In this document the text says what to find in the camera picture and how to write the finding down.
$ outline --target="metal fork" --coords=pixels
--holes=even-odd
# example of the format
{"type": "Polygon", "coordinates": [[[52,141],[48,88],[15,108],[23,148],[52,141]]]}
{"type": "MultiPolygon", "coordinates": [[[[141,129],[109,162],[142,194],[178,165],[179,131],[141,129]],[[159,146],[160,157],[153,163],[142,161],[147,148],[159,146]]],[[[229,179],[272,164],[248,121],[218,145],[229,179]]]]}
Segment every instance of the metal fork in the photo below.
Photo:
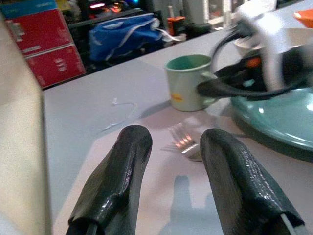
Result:
{"type": "Polygon", "coordinates": [[[174,144],[182,155],[192,161],[202,161],[200,146],[188,134],[182,123],[169,128],[174,144]]]}

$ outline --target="white table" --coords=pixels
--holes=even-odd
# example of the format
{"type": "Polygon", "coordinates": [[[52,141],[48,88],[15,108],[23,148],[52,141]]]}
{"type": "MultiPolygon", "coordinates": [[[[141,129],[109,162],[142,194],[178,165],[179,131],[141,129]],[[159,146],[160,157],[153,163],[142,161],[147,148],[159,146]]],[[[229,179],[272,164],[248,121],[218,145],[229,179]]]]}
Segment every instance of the white table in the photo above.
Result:
{"type": "MultiPolygon", "coordinates": [[[[286,20],[286,27],[302,27],[292,13],[308,6],[310,0],[274,14],[286,20]]],[[[119,131],[132,123],[146,126],[154,140],[142,183],[136,234],[222,234],[203,165],[164,150],[171,142],[168,127],[180,121],[192,128],[196,139],[212,127],[235,134],[272,174],[313,231],[313,164],[249,138],[235,125],[229,99],[191,113],[170,106],[164,64],[181,55],[209,54],[225,35],[225,31],[219,31],[198,37],[45,91],[55,235],[65,233],[67,219],[87,177],[111,148],[119,131]],[[100,132],[125,120],[132,111],[132,105],[111,106],[115,98],[118,102],[133,102],[137,109],[122,124],[100,132]]],[[[238,59],[237,51],[229,44],[218,65],[223,67],[238,59]]]]}

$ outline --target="green mug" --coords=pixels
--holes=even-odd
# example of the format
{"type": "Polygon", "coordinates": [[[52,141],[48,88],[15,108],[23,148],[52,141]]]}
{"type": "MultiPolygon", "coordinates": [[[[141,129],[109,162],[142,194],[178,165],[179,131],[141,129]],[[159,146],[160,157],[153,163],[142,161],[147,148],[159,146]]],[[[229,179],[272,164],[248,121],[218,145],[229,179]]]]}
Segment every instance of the green mug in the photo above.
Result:
{"type": "Polygon", "coordinates": [[[211,58],[206,55],[186,55],[169,61],[166,73],[172,106],[181,111],[196,111],[216,102],[215,98],[200,96],[197,86],[216,78],[209,72],[211,58]]]}

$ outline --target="yellow label on mug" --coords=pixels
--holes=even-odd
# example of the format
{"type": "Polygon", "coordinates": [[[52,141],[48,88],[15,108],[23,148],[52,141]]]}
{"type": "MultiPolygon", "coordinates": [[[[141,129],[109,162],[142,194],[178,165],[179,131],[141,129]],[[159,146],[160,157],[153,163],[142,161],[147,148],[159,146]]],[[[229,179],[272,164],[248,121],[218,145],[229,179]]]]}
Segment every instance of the yellow label on mug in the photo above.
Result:
{"type": "Polygon", "coordinates": [[[171,94],[171,98],[172,98],[172,100],[174,100],[174,101],[182,102],[182,97],[181,97],[180,94],[173,93],[173,94],[171,94]]]}

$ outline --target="blue bag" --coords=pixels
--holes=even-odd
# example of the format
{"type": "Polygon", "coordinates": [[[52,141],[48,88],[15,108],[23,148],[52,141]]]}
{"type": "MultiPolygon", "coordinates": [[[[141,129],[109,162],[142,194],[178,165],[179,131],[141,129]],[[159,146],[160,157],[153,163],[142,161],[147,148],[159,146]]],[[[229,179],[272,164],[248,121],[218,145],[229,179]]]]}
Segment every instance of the blue bag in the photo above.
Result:
{"type": "Polygon", "coordinates": [[[90,59],[107,61],[141,48],[145,43],[161,43],[158,19],[152,13],[117,18],[98,24],[89,32],[90,59]]]}

